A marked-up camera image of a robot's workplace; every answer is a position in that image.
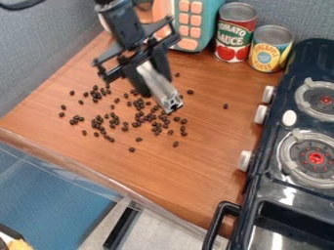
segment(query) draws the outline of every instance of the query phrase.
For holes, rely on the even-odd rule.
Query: stove burner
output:
[[[334,140],[295,129],[279,147],[283,170],[314,188],[334,188]]]
[[[296,91],[295,100],[298,108],[308,115],[334,122],[334,83],[307,78]]]

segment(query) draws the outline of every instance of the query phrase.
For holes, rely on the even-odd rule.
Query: can label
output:
[[[249,63],[255,69],[262,72],[278,72],[285,68],[287,57],[292,48],[292,42],[274,46],[267,43],[259,43],[253,40]]]
[[[215,52],[218,59],[229,63],[237,63],[248,58],[255,27],[255,22],[252,22],[254,26],[249,25],[249,23],[246,23],[246,25],[243,23],[245,26],[242,26],[240,23],[219,20]]]

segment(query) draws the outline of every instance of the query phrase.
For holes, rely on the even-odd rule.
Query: toy stove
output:
[[[242,207],[222,202],[203,249],[220,221],[237,217],[228,249],[334,249],[334,41],[296,46],[279,86],[268,86],[255,122],[256,151],[243,151]]]

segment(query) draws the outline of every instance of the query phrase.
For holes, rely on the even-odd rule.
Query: phone button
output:
[[[190,9],[190,3],[189,1],[180,1],[179,2],[179,9],[182,12],[188,12]]]
[[[183,38],[178,43],[178,45],[182,49],[189,50],[189,51],[194,51],[198,46],[198,42],[196,40],[193,40],[193,39]]]
[[[195,14],[201,14],[203,10],[203,4],[201,2],[192,2],[191,11]]]
[[[193,38],[199,38],[200,37],[200,32],[201,32],[201,28],[192,27],[190,29],[190,36],[193,37]]]
[[[184,35],[184,36],[188,36],[189,35],[189,27],[188,26],[181,25],[179,27],[179,31],[180,31],[181,35]]]
[[[202,24],[202,17],[198,15],[193,15],[190,18],[190,23],[193,26],[200,26]]]
[[[189,23],[189,15],[185,13],[179,14],[179,22],[182,24],[188,24]]]

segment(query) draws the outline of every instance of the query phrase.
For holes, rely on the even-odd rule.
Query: gray wall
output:
[[[0,117],[101,30],[93,0],[47,0],[20,12],[0,9]]]
[[[259,25],[287,27],[296,41],[311,37],[334,39],[334,0],[242,0],[259,14]]]

